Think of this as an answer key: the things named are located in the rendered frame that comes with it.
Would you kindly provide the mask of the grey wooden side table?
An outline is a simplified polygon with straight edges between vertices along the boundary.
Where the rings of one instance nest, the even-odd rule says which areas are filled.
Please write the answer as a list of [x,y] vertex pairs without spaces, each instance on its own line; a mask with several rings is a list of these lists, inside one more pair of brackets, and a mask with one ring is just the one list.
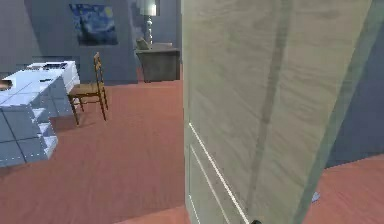
[[154,44],[148,50],[136,50],[145,83],[180,79],[181,52],[165,44]]

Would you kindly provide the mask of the pale wooden room door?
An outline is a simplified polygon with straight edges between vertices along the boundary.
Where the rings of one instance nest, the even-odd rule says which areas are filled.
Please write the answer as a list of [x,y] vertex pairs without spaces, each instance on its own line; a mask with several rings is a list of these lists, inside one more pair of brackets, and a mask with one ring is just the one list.
[[182,0],[191,224],[302,224],[384,0]]

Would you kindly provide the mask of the brown wooden chair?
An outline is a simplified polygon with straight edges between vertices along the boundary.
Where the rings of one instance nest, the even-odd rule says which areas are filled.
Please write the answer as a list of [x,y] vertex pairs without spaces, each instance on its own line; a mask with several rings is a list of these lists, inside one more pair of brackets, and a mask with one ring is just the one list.
[[99,52],[93,56],[93,64],[95,81],[86,84],[75,84],[67,94],[77,125],[79,125],[79,118],[76,111],[76,105],[79,105],[81,110],[84,110],[84,104],[98,103],[104,120],[106,120],[106,110],[109,109],[103,78],[102,61]]

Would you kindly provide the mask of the silver table lamp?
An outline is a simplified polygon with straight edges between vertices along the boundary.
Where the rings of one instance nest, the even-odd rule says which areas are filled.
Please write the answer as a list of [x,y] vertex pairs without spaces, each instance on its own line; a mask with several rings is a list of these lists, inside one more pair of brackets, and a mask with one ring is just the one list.
[[149,44],[153,43],[152,18],[160,15],[160,0],[136,0],[140,14],[146,21],[146,40]]

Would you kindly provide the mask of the blue starry framed painting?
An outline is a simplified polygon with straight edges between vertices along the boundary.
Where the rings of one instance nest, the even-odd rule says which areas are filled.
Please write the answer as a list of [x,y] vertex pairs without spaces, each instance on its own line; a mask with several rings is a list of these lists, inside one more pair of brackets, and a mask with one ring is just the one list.
[[70,4],[80,46],[117,45],[113,10],[109,5]]

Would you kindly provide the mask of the white kitchen cabinet unit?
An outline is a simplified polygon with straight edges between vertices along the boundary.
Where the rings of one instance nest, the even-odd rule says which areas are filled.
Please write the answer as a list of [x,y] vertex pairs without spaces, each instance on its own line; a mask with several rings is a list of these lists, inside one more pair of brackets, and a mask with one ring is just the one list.
[[41,82],[61,78],[67,92],[80,83],[75,61],[33,63],[24,70],[37,75]]

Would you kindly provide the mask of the white tiled kitchen counter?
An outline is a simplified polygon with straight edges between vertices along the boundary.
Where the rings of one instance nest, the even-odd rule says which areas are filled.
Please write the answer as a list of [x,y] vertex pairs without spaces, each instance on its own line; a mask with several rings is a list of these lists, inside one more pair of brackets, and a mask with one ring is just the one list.
[[53,95],[66,95],[59,72],[19,71],[4,78],[13,86],[0,91],[0,167],[48,160],[57,144],[51,117]]

